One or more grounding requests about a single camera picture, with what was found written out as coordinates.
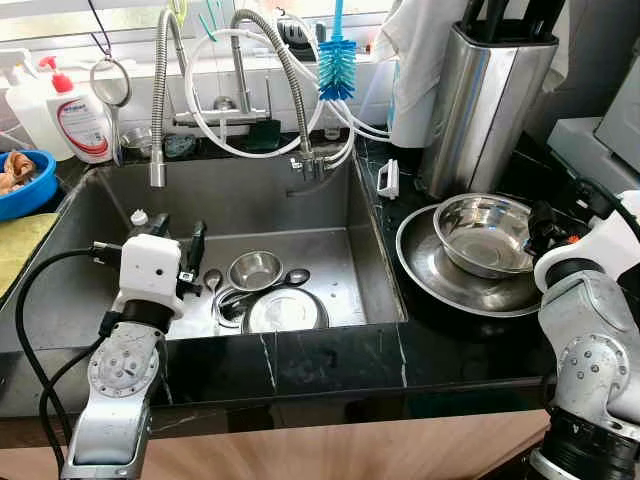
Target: faucet spout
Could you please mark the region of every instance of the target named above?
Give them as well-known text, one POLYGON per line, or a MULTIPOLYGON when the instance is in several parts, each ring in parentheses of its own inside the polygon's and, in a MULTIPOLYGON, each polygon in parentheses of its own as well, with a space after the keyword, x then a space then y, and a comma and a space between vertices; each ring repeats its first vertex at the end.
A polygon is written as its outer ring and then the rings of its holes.
POLYGON ((180 36, 180 25, 170 8, 165 8, 158 19, 156 28, 156 72, 153 79, 153 105, 151 107, 151 163, 149 181, 152 187, 166 185, 166 168, 162 153, 162 123, 164 119, 164 97, 167 83, 167 43, 168 30, 171 28, 173 43, 178 57, 180 73, 184 78, 187 59, 180 36))
MULTIPOLYGON (((287 47, 285 47, 282 38, 278 32, 276 32, 269 23, 252 10, 246 8, 236 10, 236 13, 231 18, 231 28, 238 28, 238 25, 242 20, 251 20, 255 23, 260 30, 267 36, 273 48, 282 63, 284 73, 289 81, 289 87, 291 88, 291 96, 293 97, 293 103, 296 110, 296 119, 298 121, 298 130, 300 131, 300 151, 304 162, 313 162, 313 151, 311 149, 311 141, 309 140, 309 131, 307 128, 307 118, 304 111, 304 101, 302 99, 302 90, 298 83, 298 77, 293 68, 293 64, 287 55, 287 47)), ((248 111, 251 108, 251 102, 249 101, 249 91, 247 89, 247 82, 244 74, 244 66, 242 65, 242 57, 240 55, 240 39, 237 35, 231 36, 231 50, 233 53, 233 64, 236 70, 236 78, 238 80, 238 89, 240 91, 240 105, 243 112, 248 111)))

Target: bottle label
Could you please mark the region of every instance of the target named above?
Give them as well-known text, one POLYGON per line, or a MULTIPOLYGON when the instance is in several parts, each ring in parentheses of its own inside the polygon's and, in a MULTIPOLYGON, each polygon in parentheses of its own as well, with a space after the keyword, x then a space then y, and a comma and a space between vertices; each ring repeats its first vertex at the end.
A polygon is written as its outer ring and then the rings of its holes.
POLYGON ((109 160, 109 142, 96 121, 97 112, 83 100, 71 100, 58 107, 58 122, 69 142, 99 162, 109 160))

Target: stainless steel knife block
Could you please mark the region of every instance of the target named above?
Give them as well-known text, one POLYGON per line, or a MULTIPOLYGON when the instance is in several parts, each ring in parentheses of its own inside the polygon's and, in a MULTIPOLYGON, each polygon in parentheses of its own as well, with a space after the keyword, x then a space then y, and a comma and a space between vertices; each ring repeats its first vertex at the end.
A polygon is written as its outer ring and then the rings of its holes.
POLYGON ((496 188, 557 46, 555 37, 488 45, 451 28, 418 170, 429 196, 496 188))

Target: black marble countertop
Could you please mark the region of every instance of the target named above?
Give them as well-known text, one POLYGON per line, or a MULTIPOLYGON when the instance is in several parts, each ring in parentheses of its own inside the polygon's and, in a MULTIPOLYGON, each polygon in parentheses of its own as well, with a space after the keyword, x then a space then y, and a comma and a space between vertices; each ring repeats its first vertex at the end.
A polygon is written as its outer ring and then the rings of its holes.
MULTIPOLYGON (((398 152, 358 142, 357 153, 408 322, 171 341, 174 404, 169 406, 162 392, 154 398, 154 436, 541 407, 541 378, 553 368, 554 356, 535 315, 478 317, 413 284, 397 261, 395 232, 408 214, 428 203, 413 186, 415 163, 401 162, 401 195, 390 201, 374 194, 374 176, 398 152)), ((536 182, 549 191, 551 182, 560 187, 565 181, 530 154, 518 156, 501 191, 535 199, 536 182)), ((74 353, 56 349, 38 355, 51 374, 74 353)), ((69 411, 79 412, 88 391, 85 368, 70 371, 57 391, 69 411)), ((0 429, 11 432, 0 435, 0 448, 45 444, 35 418, 39 394, 23 353, 0 355, 0 429)))

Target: kitchen sink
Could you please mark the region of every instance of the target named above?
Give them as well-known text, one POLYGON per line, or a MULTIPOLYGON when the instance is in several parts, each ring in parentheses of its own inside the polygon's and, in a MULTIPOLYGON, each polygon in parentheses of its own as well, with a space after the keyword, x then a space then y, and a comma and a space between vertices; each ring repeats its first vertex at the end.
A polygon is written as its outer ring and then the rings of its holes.
MULTIPOLYGON (((251 250, 277 255, 284 271, 306 268, 302 287, 325 306, 329 327, 405 321, 397 288, 376 230, 371 206, 354 163, 336 171, 322 188, 308 188, 286 158, 215 159, 167 165, 167 187, 149 187, 148 167, 95 168, 67 196, 60 218, 37 253, 87 247, 94 240, 122 244, 128 217, 170 214, 170 235, 188 242, 194 223, 208 226, 200 279, 210 268, 225 273, 251 250)), ((66 259, 34 283, 25 308, 29 337, 38 349, 84 346, 97 336, 117 292, 117 272, 88 258, 66 259)), ((0 310, 0 352, 19 350, 14 326, 15 289, 0 310)), ((212 295, 185 296, 185 315, 169 338, 231 335, 212 315, 212 295)))

